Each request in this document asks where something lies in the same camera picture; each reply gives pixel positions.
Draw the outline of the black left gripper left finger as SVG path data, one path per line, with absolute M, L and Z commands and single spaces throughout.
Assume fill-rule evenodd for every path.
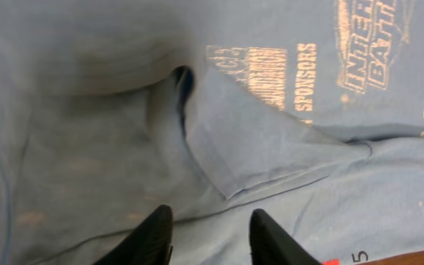
M 172 231 L 172 209 L 160 205 L 94 265 L 168 265 L 172 255 Z

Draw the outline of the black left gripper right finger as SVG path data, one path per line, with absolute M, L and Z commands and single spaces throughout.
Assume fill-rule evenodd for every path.
M 249 241 L 252 265 L 321 265 L 263 209 L 252 212 Z

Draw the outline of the light blue printed t-shirt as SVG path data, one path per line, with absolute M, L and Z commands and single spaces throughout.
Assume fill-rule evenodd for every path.
M 424 1 L 0 0 L 0 264 L 93 264 L 159 205 L 173 264 L 424 250 Z

